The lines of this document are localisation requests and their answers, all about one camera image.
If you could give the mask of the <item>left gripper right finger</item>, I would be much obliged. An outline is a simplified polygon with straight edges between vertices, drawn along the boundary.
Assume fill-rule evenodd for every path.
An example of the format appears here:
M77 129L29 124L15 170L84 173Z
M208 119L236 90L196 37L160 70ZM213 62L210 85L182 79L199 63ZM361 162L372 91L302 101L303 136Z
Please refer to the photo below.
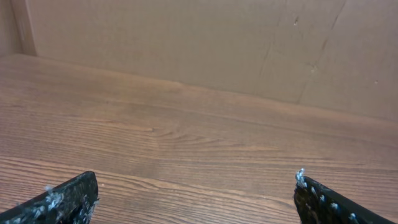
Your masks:
M304 172L296 172L294 190L294 204L302 224L394 224Z

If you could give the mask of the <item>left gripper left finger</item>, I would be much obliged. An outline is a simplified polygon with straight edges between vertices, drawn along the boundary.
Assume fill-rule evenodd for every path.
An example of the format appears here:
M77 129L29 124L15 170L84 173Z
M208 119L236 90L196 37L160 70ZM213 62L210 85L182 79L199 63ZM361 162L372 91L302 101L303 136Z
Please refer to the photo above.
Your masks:
M98 182L86 171L1 213L1 224L89 224L98 203Z

